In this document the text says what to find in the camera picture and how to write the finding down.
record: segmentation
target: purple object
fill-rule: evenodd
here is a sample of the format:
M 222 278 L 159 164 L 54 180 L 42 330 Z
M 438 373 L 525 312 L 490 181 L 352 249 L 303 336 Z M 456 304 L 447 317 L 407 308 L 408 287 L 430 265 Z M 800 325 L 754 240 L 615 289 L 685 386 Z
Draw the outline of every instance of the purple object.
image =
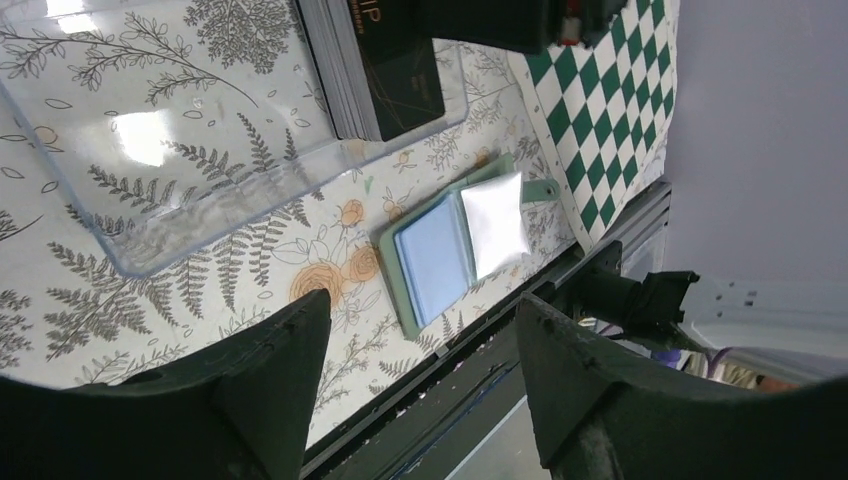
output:
M 651 352 L 651 358 L 662 363 L 666 367 L 677 368 L 677 363 L 680 362 L 680 350 Z

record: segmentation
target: gray wall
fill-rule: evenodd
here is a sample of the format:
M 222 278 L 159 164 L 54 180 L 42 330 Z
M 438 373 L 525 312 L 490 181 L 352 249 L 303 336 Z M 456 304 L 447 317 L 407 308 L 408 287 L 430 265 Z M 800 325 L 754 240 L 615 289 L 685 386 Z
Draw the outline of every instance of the gray wall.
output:
M 666 269 L 848 282 L 848 1 L 683 0 Z

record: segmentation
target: blue card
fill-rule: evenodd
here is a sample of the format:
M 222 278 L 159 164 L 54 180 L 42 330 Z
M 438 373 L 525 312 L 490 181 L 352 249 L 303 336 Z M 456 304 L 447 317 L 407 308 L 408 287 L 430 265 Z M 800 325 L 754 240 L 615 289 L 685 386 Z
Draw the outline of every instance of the blue card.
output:
M 455 195 L 395 235 L 406 287 L 420 328 L 433 322 L 471 286 L 469 258 Z

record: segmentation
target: black card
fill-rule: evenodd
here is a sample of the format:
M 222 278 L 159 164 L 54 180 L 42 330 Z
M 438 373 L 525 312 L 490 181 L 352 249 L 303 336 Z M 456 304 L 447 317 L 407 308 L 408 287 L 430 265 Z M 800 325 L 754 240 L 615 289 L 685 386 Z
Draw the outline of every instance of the black card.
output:
M 348 0 L 384 141 L 445 114 L 433 41 L 418 34 L 410 0 Z

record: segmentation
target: tablecloth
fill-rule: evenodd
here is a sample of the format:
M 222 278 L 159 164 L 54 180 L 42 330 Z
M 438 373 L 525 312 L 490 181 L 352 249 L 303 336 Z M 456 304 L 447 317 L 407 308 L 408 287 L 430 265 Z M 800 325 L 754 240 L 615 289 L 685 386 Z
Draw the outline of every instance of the tablecloth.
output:
M 0 106 L 0 374 L 53 388 L 118 383 L 327 288 L 333 327 L 309 444 L 323 437 L 575 243 L 559 202 L 525 206 L 532 255 L 469 291 L 415 342 L 403 338 L 372 234 L 503 152 L 515 155 L 527 178 L 550 175 L 505 52 L 467 44 L 461 50 L 470 101 L 462 125 L 351 170 L 322 194 L 295 200 L 143 280 L 109 265 L 32 140 Z M 236 58 L 228 68 L 254 66 Z M 81 89 L 63 100 L 85 99 Z M 36 133 L 56 151 L 70 143 L 51 125 Z

